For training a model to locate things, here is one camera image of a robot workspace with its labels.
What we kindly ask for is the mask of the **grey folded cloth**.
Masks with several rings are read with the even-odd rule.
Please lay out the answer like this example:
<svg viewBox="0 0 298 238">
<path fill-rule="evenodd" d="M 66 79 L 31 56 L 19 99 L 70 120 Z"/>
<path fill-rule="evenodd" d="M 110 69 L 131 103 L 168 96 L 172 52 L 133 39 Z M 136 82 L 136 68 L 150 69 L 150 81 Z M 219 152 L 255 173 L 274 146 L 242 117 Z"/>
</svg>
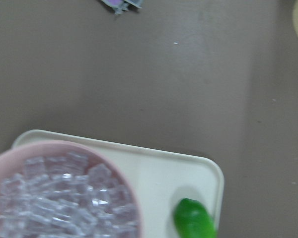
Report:
<svg viewBox="0 0 298 238">
<path fill-rule="evenodd" d="M 142 8 L 143 0 L 101 0 L 105 5 L 112 8 L 116 15 L 129 10 L 129 6 Z"/>
</svg>

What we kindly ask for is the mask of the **pile of clear ice cubes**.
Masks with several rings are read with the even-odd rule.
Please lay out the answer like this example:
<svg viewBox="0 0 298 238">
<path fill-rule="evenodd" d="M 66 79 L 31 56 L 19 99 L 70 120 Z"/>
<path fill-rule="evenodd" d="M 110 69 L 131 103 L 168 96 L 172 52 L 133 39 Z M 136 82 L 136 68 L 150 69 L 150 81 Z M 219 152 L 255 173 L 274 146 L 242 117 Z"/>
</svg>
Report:
<svg viewBox="0 0 298 238">
<path fill-rule="evenodd" d="M 107 162 L 37 156 L 0 178 L 0 238 L 138 238 L 134 195 Z"/>
</svg>

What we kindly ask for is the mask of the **pink bowl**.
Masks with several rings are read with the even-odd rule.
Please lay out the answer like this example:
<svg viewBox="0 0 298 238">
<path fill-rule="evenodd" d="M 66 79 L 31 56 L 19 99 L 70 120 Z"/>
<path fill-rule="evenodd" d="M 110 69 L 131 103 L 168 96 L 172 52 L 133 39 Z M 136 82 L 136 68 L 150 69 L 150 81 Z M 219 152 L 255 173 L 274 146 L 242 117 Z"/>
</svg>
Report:
<svg viewBox="0 0 298 238">
<path fill-rule="evenodd" d="M 45 140 L 40 142 L 33 142 L 25 145 L 21 145 L 12 149 L 9 149 L 0 154 L 0 182 L 11 176 L 13 173 L 22 171 L 22 163 L 24 160 L 38 157 L 38 156 L 60 156 L 64 155 L 68 151 L 77 151 L 88 155 L 89 167 L 96 165 L 97 163 L 105 163 L 108 168 L 113 171 L 118 181 L 122 182 L 131 192 L 131 198 L 136 204 L 138 217 L 140 224 L 138 225 L 138 237 L 144 237 L 143 226 L 143 213 L 141 205 L 139 204 L 139 198 L 136 192 L 136 187 L 130 181 L 130 178 L 119 167 L 117 163 L 109 158 L 102 152 L 97 152 L 96 149 L 89 148 L 85 145 L 62 141 L 62 140 Z"/>
</svg>

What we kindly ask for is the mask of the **cream rectangular tray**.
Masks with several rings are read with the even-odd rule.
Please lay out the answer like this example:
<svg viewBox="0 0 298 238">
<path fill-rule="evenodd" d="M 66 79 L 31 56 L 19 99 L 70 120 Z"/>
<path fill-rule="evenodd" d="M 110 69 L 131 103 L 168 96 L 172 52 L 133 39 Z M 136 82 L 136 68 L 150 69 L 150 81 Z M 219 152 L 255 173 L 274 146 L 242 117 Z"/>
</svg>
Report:
<svg viewBox="0 0 298 238">
<path fill-rule="evenodd" d="M 12 147 L 42 140 L 79 143 L 114 163 L 135 191 L 145 238 L 178 236 L 172 212 L 182 198 L 201 202 L 219 227 L 224 175 L 210 159 L 38 129 L 19 135 Z"/>
</svg>

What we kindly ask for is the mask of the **green lime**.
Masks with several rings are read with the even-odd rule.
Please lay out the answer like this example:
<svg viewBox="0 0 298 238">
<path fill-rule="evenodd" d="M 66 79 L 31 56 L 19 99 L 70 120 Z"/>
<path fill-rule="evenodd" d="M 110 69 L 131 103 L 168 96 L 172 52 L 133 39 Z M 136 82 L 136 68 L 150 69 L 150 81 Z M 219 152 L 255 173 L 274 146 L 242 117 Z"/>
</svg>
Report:
<svg viewBox="0 0 298 238">
<path fill-rule="evenodd" d="M 197 200 L 181 199 L 174 208 L 173 222 L 180 238 L 217 237 L 217 229 L 212 217 Z"/>
</svg>

